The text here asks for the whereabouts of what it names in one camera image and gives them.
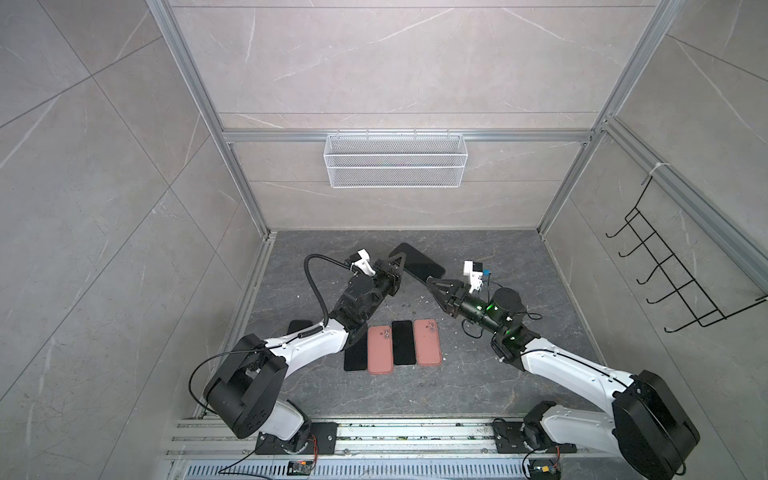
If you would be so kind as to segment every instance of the marble tile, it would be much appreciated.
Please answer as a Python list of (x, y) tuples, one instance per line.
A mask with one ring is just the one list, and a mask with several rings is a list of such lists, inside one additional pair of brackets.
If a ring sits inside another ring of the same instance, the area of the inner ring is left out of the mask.
[[(189, 7), (572, 7), (572, 0), (171, 0)], [(582, 0), (579, 6), (653, 6), (654, 0)]]
[(653, 9), (174, 11), (219, 111), (381, 114), (598, 111)]
[[(637, 201), (644, 177), (645, 173), (630, 157), (608, 142), (598, 148), (571, 196), (593, 231), (612, 234)], [(714, 308), (707, 295), (726, 315), (762, 295), (657, 184), (648, 187), (639, 208), (706, 290), (705, 293), (693, 286), (685, 290), (687, 301), (699, 315)], [(759, 478), (766, 461), (760, 445), (768, 442), (768, 419), (764, 415), (765, 402), (756, 392), (768, 389), (763, 374), (768, 356), (762, 347), (768, 342), (768, 334), (760, 327), (768, 314), (768, 304), (706, 329), (693, 325), (678, 333), (666, 333), (664, 327), (682, 326), (693, 317), (677, 298), (657, 305), (644, 301), (653, 301), (671, 291), (661, 273), (655, 273), (645, 285), (634, 282), (635, 278), (644, 280), (651, 272), (654, 263), (650, 255), (641, 248), (625, 259), (618, 256), (618, 252), (627, 252), (637, 245), (631, 232), (620, 233), (613, 239), (602, 237), (601, 242), (634, 295), (641, 299), (646, 316), (744, 475)], [(712, 315), (705, 321), (718, 318)]]
[(580, 142), (472, 142), (462, 181), (562, 181)]
[(0, 395), (166, 188), (93, 80), (0, 129)]
[(88, 76), (37, 2), (5, 0), (0, 22), (0, 125)]
[(628, 372), (647, 369), (661, 376), (698, 429), (701, 441), (686, 460), (687, 474), (744, 478), (691, 392), (691, 383), (680, 374), (627, 282), (571, 200), (546, 240), (607, 364)]
[(560, 182), (464, 182), (458, 188), (331, 188), (251, 182), (273, 229), (535, 228)]
[(165, 41), (157, 40), (94, 78), (166, 182), (173, 183), (208, 129)]
[(99, 477), (213, 255), (168, 190), (0, 402), (4, 478)]
[(218, 246), (240, 204), (240, 193), (210, 137), (170, 187), (210, 244)]
[[(560, 181), (579, 147), (578, 142), (470, 142), (463, 181)], [(251, 181), (328, 180), (323, 143), (253, 142), (235, 148)]]
[[(164, 432), (194, 412), (187, 379), (198, 363), (218, 352), (239, 295), (234, 278), (214, 255), (128, 417), (102, 478), (138, 480), (167, 474), (161, 446)], [(198, 372), (193, 382), (198, 395), (206, 374)]]
[(235, 151), (248, 180), (328, 182), (324, 147), (323, 142), (247, 142), (235, 144)]
[(689, 0), (670, 35), (762, 78), (768, 78), (768, 3)]
[(768, 81), (665, 38), (619, 117), (768, 248)]
[(91, 73), (161, 36), (143, 0), (41, 0)]
[(584, 128), (595, 112), (517, 114), (226, 114), (224, 128)]
[(245, 284), (260, 244), (259, 231), (245, 204), (240, 202), (217, 248), (219, 257), (235, 277), (238, 285)]
[[(403, 241), (443, 265), (445, 278), (462, 278), (464, 260), (482, 261), (494, 280), (516, 289), (530, 311), (544, 317), (529, 322), (532, 329), (578, 355), (595, 358), (544, 244), (533, 230), (279, 232), (247, 331), (268, 338), (283, 335), (292, 318), (319, 318), (317, 301), (304, 277), (305, 255), (323, 253), (343, 259), (366, 248), (378, 259)], [(312, 275), (330, 305), (349, 279), (349, 272), (324, 262), (312, 263)], [(286, 304), (291, 305), (290, 319)], [(467, 337), (461, 322), (446, 316), (426, 288), (407, 274), (399, 292), (385, 300), (369, 325), (419, 318), (438, 321), (444, 358), (440, 366), (398, 366), (392, 375), (372, 376), (345, 372), (344, 355), (337, 353), (286, 379), (282, 395), (309, 415), (497, 416), (525, 413), (544, 399), (594, 408), (553, 382), (499, 363), (488, 334), (481, 339)]]

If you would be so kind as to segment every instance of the gray marble floor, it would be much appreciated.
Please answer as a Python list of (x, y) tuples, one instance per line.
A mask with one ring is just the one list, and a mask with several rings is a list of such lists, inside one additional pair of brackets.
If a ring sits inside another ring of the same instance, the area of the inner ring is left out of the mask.
[[(543, 316), (527, 321), (529, 328), (595, 359), (544, 244), (530, 230), (279, 232), (247, 331), (267, 338), (283, 335), (292, 319), (321, 318), (302, 268), (308, 253), (343, 260), (366, 248), (373, 259), (384, 258), (402, 241), (442, 264), (445, 278), (462, 278), (463, 260), (482, 261), (492, 280), (519, 291), (528, 310)], [(317, 260), (311, 267), (326, 304), (333, 307), (349, 274)], [(343, 353), (337, 353), (291, 375), (282, 395), (308, 415), (510, 415), (526, 413), (546, 399), (594, 408), (547, 379), (499, 363), (489, 345), (490, 335), (466, 336), (460, 322), (446, 316), (410, 275), (403, 277), (400, 291), (385, 300), (370, 324), (421, 318), (438, 320), (442, 365), (396, 366), (391, 375), (372, 376), (345, 372)]]

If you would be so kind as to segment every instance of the phone screen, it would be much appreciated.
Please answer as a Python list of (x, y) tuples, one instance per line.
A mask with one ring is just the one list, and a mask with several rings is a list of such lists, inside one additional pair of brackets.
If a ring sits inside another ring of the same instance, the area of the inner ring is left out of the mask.
[(426, 285), (427, 278), (433, 276), (435, 278), (442, 278), (445, 275), (445, 269), (435, 263), (432, 259), (427, 257), (424, 253), (419, 252), (416, 248), (411, 246), (410, 243), (401, 243), (390, 254), (390, 257), (394, 257), (398, 253), (404, 253), (406, 255), (406, 266), (404, 267), (406, 272), (413, 275), (419, 282)]
[(392, 322), (392, 354), (395, 357), (395, 365), (416, 364), (412, 321), (396, 320)]
[(344, 350), (344, 371), (362, 372), (368, 369), (368, 333), (356, 344)]

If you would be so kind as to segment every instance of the black cable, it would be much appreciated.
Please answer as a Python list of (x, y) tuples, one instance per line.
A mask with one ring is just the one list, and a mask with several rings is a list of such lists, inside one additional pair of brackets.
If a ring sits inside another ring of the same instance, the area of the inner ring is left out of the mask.
[(496, 422), (501, 422), (504, 424), (504, 435), (502, 435), (498, 431), (496, 432), (496, 435), (502, 437), (506, 441), (509, 441), (509, 438), (507, 438), (507, 435), (506, 435), (507, 431), (509, 430), (509, 424), (507, 423), (507, 421), (499, 417), (496, 417), (495, 419), (491, 420), (491, 428), (493, 428), (493, 424)]
[(317, 289), (317, 285), (315, 285), (315, 281), (312, 280), (312, 274), (310, 273), (310, 260), (313, 258), (320, 258), (321, 260), (325, 260), (326, 262), (331, 262), (334, 265), (338, 265), (342, 267), (344, 270), (352, 270), (352, 271), (359, 272), (360, 268), (354, 265), (346, 265), (344, 263), (339, 262), (338, 260), (334, 260), (333, 258), (327, 257), (320, 253), (310, 253), (304, 259), (304, 274), (306, 275), (306, 280), (310, 282), (310, 287), (312, 287), (312, 291), (315, 293), (317, 302), (320, 304), (320, 309), (323, 311), (323, 326), (328, 326), (328, 308), (326, 307), (326, 302), (325, 300), (323, 300), (323, 296), (320, 295), (320, 290)]
[(467, 321), (467, 319), (463, 319), (463, 320), (462, 320), (462, 330), (464, 330), (464, 334), (465, 334), (466, 336), (468, 336), (469, 338), (473, 338), (473, 339), (479, 339), (479, 338), (482, 338), (482, 332), (483, 332), (483, 328), (482, 328), (482, 327), (480, 327), (480, 335), (478, 335), (478, 336), (470, 335), (470, 334), (469, 334), (469, 332), (467, 332), (467, 329), (464, 327), (464, 323), (465, 323), (466, 321)]
[(202, 362), (200, 362), (200, 365), (198, 365), (197, 367), (195, 367), (194, 370), (192, 370), (192, 375), (190, 375), (190, 380), (187, 383), (187, 387), (189, 389), (190, 395), (192, 396), (194, 401), (197, 402), (197, 404), (199, 406), (201, 406), (204, 409), (206, 409), (208, 412), (211, 412), (214, 415), (218, 415), (218, 413), (214, 412), (213, 410), (211, 410), (208, 407), (206, 407), (205, 405), (203, 405), (203, 403), (200, 400), (197, 399), (197, 397), (195, 396), (194, 392), (192, 392), (192, 378), (194, 378), (194, 374), (197, 373), (197, 370), (199, 370), (203, 365), (205, 365), (206, 363), (210, 362), (213, 359), (219, 358), (220, 356), (230, 355), (232, 353), (253, 353), (253, 352), (258, 352), (259, 350), (262, 350), (262, 349), (259, 348), (259, 349), (250, 349), (250, 350), (232, 350), (230, 352), (218, 353), (218, 354), (216, 354), (214, 356), (211, 356), (211, 357), (208, 357), (205, 360), (203, 360)]
[(550, 449), (553, 446), (560, 446), (560, 445), (567, 445), (567, 444), (565, 444), (565, 443), (555, 443), (554, 445), (550, 445), (550, 446), (544, 447), (542, 449), (531, 450), (530, 452), (526, 453), (525, 457), (523, 457), (523, 461), (522, 461), (522, 465), (521, 465), (521, 467), (523, 468), (523, 475), (525, 475), (526, 478), (530, 478), (528, 473), (525, 471), (525, 461), (528, 460), (528, 457), (531, 455), (531, 453), (536, 453), (539, 450), (546, 450), (546, 449)]
[[(572, 356), (565, 355), (564, 353), (553, 352), (552, 350), (547, 350), (547, 349), (526, 350), (525, 352), (520, 354), (520, 357), (523, 357), (523, 355), (528, 355), (529, 353), (533, 353), (533, 352), (547, 352), (547, 353), (551, 353), (553, 355), (564, 356), (565, 358), (567, 358), (569, 360), (572, 360), (572, 361), (574, 361), (576, 363), (580, 363), (581, 365), (589, 367), (589, 368), (595, 370), (596, 372), (600, 372), (600, 373), (602, 373), (603, 375), (605, 375), (608, 378), (611, 377), (606, 372), (604, 372), (603, 370), (600, 370), (597, 367), (594, 367), (594, 366), (592, 366), (592, 365), (590, 365), (590, 364), (588, 364), (586, 362), (582, 362), (581, 360), (575, 359)], [(613, 381), (615, 381), (616, 383), (618, 383), (619, 385), (623, 386), (625, 389), (627, 389), (629, 391), (629, 386), (626, 385), (624, 382), (620, 381), (619, 379), (613, 379)], [(685, 475), (685, 472), (687, 472), (688, 467), (685, 465), (685, 458), (683, 458), (683, 455), (680, 453), (680, 450), (677, 448), (677, 445), (674, 444), (674, 441), (672, 440), (672, 435), (670, 435), (670, 433), (667, 431), (667, 429), (664, 428), (664, 425), (661, 423), (661, 420), (659, 420), (659, 418), (656, 417), (656, 415), (653, 413), (653, 411), (651, 411), (650, 407), (648, 405), (646, 405), (646, 403), (643, 401), (642, 398), (640, 398), (639, 396), (635, 395), (634, 392), (632, 392), (632, 391), (629, 391), (629, 394), (632, 395), (646, 409), (646, 411), (648, 413), (650, 413), (651, 418), (653, 418), (654, 422), (656, 422), (656, 424), (659, 425), (659, 428), (661, 428), (661, 431), (664, 432), (664, 435), (667, 437), (667, 440), (669, 440), (670, 443), (672, 444), (672, 448), (674, 448), (674, 451), (677, 453), (677, 457), (680, 458), (680, 463), (683, 466), (683, 471), (681, 473), (675, 472), (675, 475), (680, 476), (680, 477)]]
[(234, 462), (232, 465), (228, 465), (224, 468), (219, 468), (219, 471), (216, 472), (216, 475), (242, 475), (244, 477), (254, 477), (254, 478), (264, 478), (264, 480), (272, 480), (270, 477), (266, 477), (264, 475), (258, 475), (256, 473), (242, 473), (242, 472), (225, 472), (224, 470), (229, 470), (230, 468), (234, 467), (235, 465), (244, 462), (248, 457), (256, 453), (256, 450), (259, 448), (259, 442), (256, 443), (256, 445), (253, 447), (253, 451), (249, 453), (248, 455), (245, 455), (243, 458), (238, 460), (237, 462)]

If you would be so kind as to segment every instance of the aluminum frame rail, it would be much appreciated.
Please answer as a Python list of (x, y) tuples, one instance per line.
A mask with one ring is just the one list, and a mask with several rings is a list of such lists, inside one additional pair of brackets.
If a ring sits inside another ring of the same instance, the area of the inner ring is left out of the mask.
[(231, 143), (261, 141), (315, 141), (324, 142), (332, 134), (460, 134), (466, 141), (579, 141), (589, 142), (592, 132), (584, 129), (545, 128), (545, 129), (483, 129), (483, 128), (416, 128), (416, 129), (265, 129), (265, 130), (225, 130), (224, 140)]

